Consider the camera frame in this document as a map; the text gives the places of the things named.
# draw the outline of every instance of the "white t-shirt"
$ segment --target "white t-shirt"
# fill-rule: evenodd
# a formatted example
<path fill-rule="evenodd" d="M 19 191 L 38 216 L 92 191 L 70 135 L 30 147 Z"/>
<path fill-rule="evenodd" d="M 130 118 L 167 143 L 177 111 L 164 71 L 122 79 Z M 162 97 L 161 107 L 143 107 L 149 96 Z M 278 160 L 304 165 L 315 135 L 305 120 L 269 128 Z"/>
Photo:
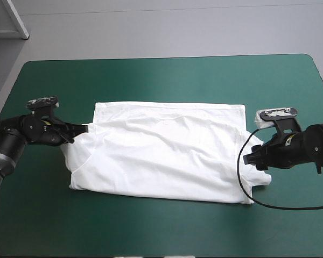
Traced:
<path fill-rule="evenodd" d="M 224 203 L 252 201 L 237 179 L 250 135 L 244 105 L 96 103 L 89 132 L 61 147 L 70 188 L 110 194 Z M 243 153 L 262 142 L 252 137 Z M 247 192 L 270 175 L 241 161 Z"/>

